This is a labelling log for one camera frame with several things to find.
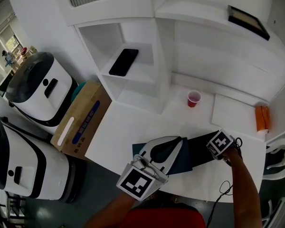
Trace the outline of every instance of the picture frame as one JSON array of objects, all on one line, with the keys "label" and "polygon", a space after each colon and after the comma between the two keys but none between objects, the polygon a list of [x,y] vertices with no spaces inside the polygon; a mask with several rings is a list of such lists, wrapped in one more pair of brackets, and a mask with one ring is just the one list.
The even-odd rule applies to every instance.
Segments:
[{"label": "picture frame", "polygon": [[230,5],[228,5],[228,13],[228,21],[250,30],[265,40],[270,39],[270,35],[258,18]]}]

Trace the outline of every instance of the cardboard box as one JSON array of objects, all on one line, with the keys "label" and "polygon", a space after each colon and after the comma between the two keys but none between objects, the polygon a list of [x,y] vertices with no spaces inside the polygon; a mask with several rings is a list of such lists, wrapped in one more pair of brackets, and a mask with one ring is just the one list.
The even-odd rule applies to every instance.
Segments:
[{"label": "cardboard box", "polygon": [[51,143],[62,153],[88,160],[87,148],[112,100],[104,87],[86,82],[60,122]]}]

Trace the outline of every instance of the blue label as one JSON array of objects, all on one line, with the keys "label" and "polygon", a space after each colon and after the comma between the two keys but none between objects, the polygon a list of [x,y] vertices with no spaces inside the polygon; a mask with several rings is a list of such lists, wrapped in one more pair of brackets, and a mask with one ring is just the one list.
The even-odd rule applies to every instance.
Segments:
[{"label": "blue label", "polygon": [[92,118],[93,118],[94,114],[96,113],[97,109],[99,108],[99,106],[100,106],[100,101],[96,101],[94,106],[92,107],[92,109],[90,110],[88,115],[86,116],[84,122],[80,126],[78,132],[75,134],[75,136],[74,136],[74,138],[72,140],[72,144],[77,144],[78,143],[78,141],[80,140],[82,134],[85,132],[86,127],[88,126],[88,124],[92,120]]}]

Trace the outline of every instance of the iron power cord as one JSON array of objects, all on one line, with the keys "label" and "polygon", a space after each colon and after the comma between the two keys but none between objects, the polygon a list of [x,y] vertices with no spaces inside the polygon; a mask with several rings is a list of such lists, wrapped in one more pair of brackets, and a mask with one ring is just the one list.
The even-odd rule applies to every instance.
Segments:
[{"label": "iron power cord", "polygon": [[[229,184],[229,188],[227,189],[227,191],[222,192],[222,191],[221,191],[221,188],[222,188],[222,186],[223,186],[223,184],[224,184],[225,182],[227,182],[227,183]],[[218,203],[218,201],[221,199],[221,197],[223,197],[224,195],[228,195],[228,196],[232,196],[232,195],[233,195],[233,194],[228,194],[228,193],[230,192],[230,190],[231,190],[232,187],[233,187],[233,185],[230,185],[230,182],[229,182],[228,180],[224,181],[224,182],[221,184],[221,186],[220,186],[220,188],[219,188],[219,192],[221,193],[221,195],[220,195],[220,197],[215,201],[215,203],[214,203],[214,205],[213,205],[213,208],[212,208],[212,211],[211,211],[211,214],[210,214],[210,217],[209,217],[209,219],[208,219],[207,226],[206,226],[207,228],[209,227],[210,222],[212,221],[212,216],[213,216],[213,213],[214,213],[215,206],[216,206],[216,204]]]}]

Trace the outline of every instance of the person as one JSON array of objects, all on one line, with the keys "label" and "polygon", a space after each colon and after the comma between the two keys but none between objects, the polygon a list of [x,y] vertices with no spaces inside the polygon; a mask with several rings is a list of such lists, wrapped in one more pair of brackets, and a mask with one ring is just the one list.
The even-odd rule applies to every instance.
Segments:
[{"label": "person", "polygon": [[5,61],[6,62],[9,62],[9,61],[11,61],[11,63],[16,62],[15,56],[11,52],[6,52],[5,50],[3,50],[2,51],[2,56],[5,57]]},{"label": "person", "polygon": [[14,54],[12,54],[11,52],[6,52],[5,50],[2,51],[2,56],[5,57],[5,61],[6,61],[6,65],[9,65],[11,66],[13,72],[15,73],[18,68],[19,68],[19,65],[15,59],[15,56]]},{"label": "person", "polygon": [[[223,155],[229,159],[232,168],[235,228],[261,228],[260,200],[249,171],[237,150],[227,149]],[[131,209],[136,200],[122,193],[92,217],[85,228],[206,227],[202,216],[193,207],[185,204],[143,207],[144,203],[150,201]]]}]

